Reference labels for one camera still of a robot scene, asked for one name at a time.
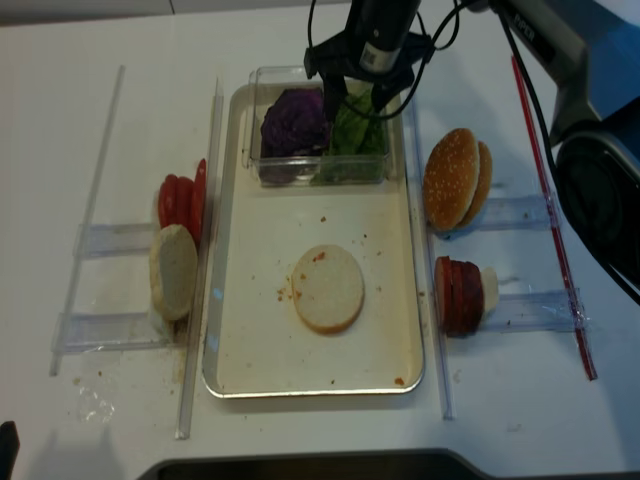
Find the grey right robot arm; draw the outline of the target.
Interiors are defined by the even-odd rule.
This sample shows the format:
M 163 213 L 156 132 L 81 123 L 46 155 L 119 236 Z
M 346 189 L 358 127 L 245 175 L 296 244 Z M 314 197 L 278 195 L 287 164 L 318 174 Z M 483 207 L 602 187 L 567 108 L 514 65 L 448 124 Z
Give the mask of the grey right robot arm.
M 325 87 L 325 111 L 347 105 L 347 78 L 373 87 L 372 117 L 386 120 L 398 93 L 412 97 L 437 36 L 411 26 L 415 1 L 355 1 L 345 28 L 309 43 L 308 77 Z M 639 29 L 595 1 L 458 1 L 448 14 L 492 11 L 513 53 L 531 52 L 557 88 L 541 122 L 549 173 L 569 224 L 596 262 L 639 296 Z

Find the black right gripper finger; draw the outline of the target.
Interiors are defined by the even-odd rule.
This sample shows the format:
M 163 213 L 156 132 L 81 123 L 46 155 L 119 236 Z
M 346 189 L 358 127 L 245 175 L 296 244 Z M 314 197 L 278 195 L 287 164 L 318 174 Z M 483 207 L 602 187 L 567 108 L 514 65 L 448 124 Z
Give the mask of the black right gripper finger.
M 328 121 L 334 121 L 343 100 L 347 96 L 345 79 L 342 75 L 323 76 L 324 113 Z
M 375 113 L 381 113 L 389 102 L 398 94 L 397 83 L 374 84 L 371 89 L 371 103 Z

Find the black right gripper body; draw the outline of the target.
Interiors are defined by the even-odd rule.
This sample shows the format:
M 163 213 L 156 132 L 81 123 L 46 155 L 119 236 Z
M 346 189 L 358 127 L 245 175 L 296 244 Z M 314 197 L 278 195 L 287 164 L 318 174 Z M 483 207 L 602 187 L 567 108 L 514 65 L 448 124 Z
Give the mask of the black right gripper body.
M 410 31 L 419 5 L 414 0 L 353 1 L 342 31 L 321 43 L 308 41 L 307 77 L 332 82 L 348 77 L 382 93 L 409 88 L 414 65 L 431 60 L 431 37 Z

